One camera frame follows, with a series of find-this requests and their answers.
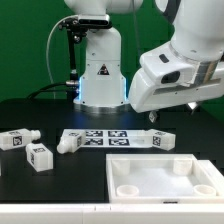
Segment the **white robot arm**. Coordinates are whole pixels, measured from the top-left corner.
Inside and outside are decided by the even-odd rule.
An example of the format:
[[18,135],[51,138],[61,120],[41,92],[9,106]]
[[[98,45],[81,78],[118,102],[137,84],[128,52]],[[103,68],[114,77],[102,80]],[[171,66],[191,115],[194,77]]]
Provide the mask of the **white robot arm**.
[[170,41],[141,55],[128,95],[119,71],[121,38],[106,26],[112,13],[134,11],[143,0],[64,1],[74,12],[72,25],[87,29],[77,109],[106,113],[128,103],[141,113],[224,95],[224,0],[154,0],[174,33]]

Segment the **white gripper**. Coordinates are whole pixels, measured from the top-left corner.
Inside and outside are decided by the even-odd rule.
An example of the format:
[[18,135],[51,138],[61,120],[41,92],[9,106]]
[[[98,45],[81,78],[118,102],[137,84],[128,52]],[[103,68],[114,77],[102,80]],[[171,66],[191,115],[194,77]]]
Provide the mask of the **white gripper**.
[[149,120],[155,123],[158,112],[163,108],[187,104],[190,115],[199,110],[201,101],[219,98],[224,95],[224,68],[217,68],[212,79],[207,83],[193,88],[174,86],[159,88],[148,77],[143,69],[134,76],[129,90],[129,102],[138,112],[151,111]]

